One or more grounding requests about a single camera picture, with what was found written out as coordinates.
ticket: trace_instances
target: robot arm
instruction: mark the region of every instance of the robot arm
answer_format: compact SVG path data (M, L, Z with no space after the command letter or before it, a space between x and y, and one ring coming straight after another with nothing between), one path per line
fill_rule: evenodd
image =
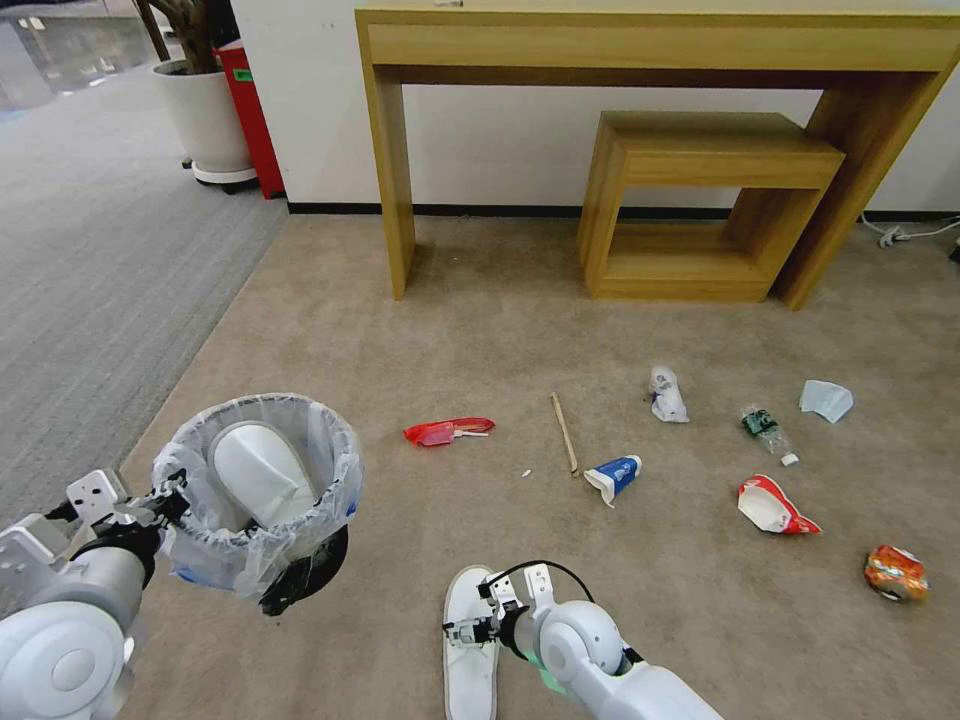
M557 604L548 567L538 562L523 568L530 598L525 605L510 581L512 570L488 576L477 588L491 615L444 625L450 643L502 643L548 671L600 720L722 720L683 680L624 643L613 618L589 592L588 601Z
M55 510L0 532L0 585L26 607L0 621L0 720L119 712L163 528L188 508L182 480L131 499L116 473L97 470Z

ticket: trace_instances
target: green label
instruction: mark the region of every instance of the green label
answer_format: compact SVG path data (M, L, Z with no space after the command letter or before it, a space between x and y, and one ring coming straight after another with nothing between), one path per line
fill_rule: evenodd
M751 435L759 435L777 427L777 421L770 417L770 413L766 410L757 410L749 415L744 415L741 422Z

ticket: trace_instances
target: carpet floor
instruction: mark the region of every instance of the carpet floor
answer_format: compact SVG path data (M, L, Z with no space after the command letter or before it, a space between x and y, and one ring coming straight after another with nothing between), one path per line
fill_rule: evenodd
M147 68L0 125L0 527L123 459L286 220L182 156Z
M468 564L531 558L578 571L627 641L729 720L960 714L949 239L880 252L856 235L792 313L775 300L592 301L571 221L417 224L411 285L394 303L379 218L291 218L128 458L145 489L152 457L193 413L292 390L353 423L367 476L340 574L279 618L161 572L123 717L442 718L448 583ZM656 363L679 375L689 425L650 413ZM800 413L809 378L853 391L839 424ZM643 458L616 509L571 478L551 391L582 465ZM781 468L740 429L750 403L781 421L799 465ZM474 414L496 420L490 437L424 450L400 433ZM754 528L735 499L754 472L823 533ZM864 555L881 543L926 562L926 605L864 584ZM555 581L558 598L577 597ZM585 716L509 653L499 683L504 720Z

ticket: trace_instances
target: red snack bag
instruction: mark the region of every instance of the red snack bag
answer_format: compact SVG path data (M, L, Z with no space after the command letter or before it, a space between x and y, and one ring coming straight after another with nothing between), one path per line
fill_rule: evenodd
M923 563L892 545L880 545L870 551L863 576L870 587L894 602L924 600L930 590Z
M449 445L454 438L463 436L481 436L494 428L490 418L472 417L441 420L439 422L411 425L403 431L403 436L414 445L432 447Z
M820 526L801 515L780 486L766 475L753 475L740 485L737 507L766 532L784 535L820 532Z

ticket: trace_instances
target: plastic bin liner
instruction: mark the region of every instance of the plastic bin liner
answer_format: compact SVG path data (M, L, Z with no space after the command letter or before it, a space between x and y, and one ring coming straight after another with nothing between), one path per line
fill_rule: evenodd
M261 528L224 494L207 452L234 423L258 420L283 433L319 500L303 517ZM260 598L294 561L323 554L324 541L350 522L360 502L363 461L353 428L303 395L249 395L208 408L184 423L153 461L154 487L180 471L190 512L164 541L172 572L184 580Z

